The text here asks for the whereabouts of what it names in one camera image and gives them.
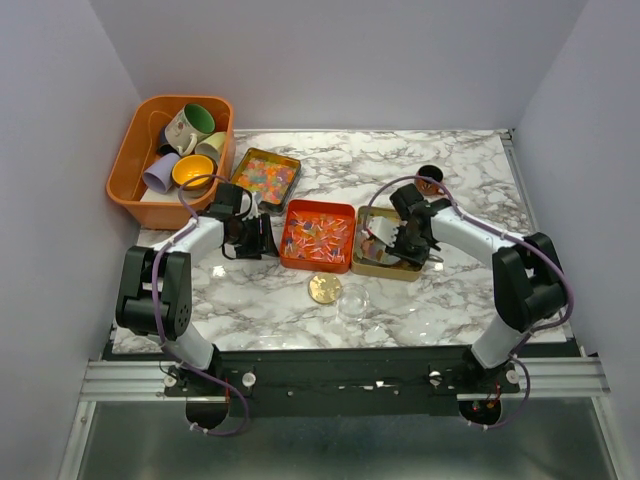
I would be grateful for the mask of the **gold popsicle candy tin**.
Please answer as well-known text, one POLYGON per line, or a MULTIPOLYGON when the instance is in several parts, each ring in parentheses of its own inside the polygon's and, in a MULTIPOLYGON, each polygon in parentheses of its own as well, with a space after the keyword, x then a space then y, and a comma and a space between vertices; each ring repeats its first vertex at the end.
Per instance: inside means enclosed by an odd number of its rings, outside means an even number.
POLYGON ((357 275, 406 282, 416 281, 422 268, 386 253, 386 245, 363 229, 365 207, 357 211, 357 225, 352 248, 351 271, 357 275))

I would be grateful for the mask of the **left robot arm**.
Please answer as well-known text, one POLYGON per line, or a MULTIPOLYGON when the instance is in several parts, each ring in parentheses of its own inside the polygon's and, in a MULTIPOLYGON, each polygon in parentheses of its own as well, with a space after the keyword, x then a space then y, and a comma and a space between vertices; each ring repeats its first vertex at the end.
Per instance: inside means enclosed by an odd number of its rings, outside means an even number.
POLYGON ((259 203, 258 194, 221 183, 205 209, 183 203, 190 215, 184 227, 151 247, 131 247, 124 257, 117 325, 153 339, 189 369, 187 382, 201 395, 220 387, 222 372, 219 349, 191 322, 192 265, 227 246, 234 250, 232 260, 277 258, 270 216, 259 211, 259 203))

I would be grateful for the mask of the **silver metal scoop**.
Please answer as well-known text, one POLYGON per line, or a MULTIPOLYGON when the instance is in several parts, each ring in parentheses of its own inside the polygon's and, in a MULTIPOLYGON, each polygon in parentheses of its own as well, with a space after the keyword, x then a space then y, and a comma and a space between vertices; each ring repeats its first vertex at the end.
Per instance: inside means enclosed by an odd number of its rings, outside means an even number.
POLYGON ((362 257, 382 265, 396 265, 401 261, 400 257, 387 253, 384 246, 366 247, 362 250, 362 257))

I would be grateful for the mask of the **orange lollipop tin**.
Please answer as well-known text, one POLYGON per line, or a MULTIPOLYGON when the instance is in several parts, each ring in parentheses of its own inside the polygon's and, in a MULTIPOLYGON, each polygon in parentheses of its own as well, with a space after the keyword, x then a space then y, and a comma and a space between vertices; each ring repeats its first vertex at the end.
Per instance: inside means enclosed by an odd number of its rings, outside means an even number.
POLYGON ((356 226, 352 205, 304 199, 288 205, 280 263, 289 269, 346 273, 351 266, 356 226))

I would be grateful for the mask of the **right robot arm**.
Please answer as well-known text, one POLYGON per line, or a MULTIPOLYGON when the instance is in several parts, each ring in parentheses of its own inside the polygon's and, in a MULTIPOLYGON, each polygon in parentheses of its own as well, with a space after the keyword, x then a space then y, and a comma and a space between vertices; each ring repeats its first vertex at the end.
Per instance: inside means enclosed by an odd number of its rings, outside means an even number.
POLYGON ((480 392, 496 380, 496 369, 510 361, 538 323, 561 310, 570 315, 574 294, 551 239, 522 236, 465 212, 444 186, 444 197, 428 201, 414 184, 398 188, 390 201, 400 218, 394 224, 363 211, 362 230, 382 242, 385 253, 422 267, 441 243, 453 246, 492 270, 495 316, 469 347, 460 379, 480 392))

